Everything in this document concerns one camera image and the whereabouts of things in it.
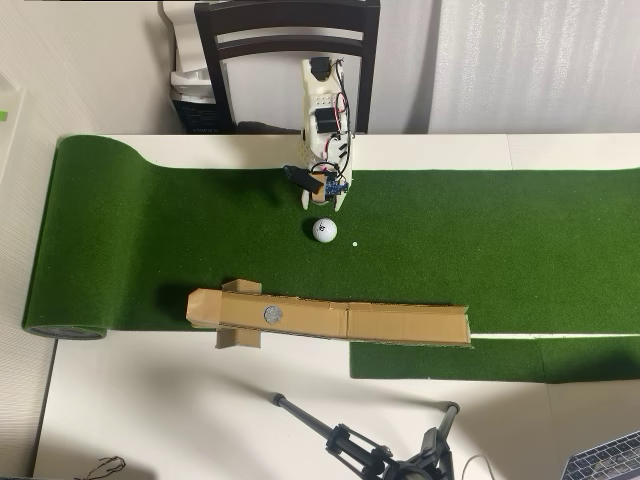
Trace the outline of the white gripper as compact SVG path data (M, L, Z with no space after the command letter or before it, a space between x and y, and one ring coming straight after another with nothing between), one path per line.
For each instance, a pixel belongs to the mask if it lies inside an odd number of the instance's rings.
M311 176L321 181L324 187L318 194L303 191L301 203L308 208L311 198L334 198L334 209L339 210L352 183L351 156L346 149L337 154L329 153L317 156L310 149L302 154L302 162L308 167Z

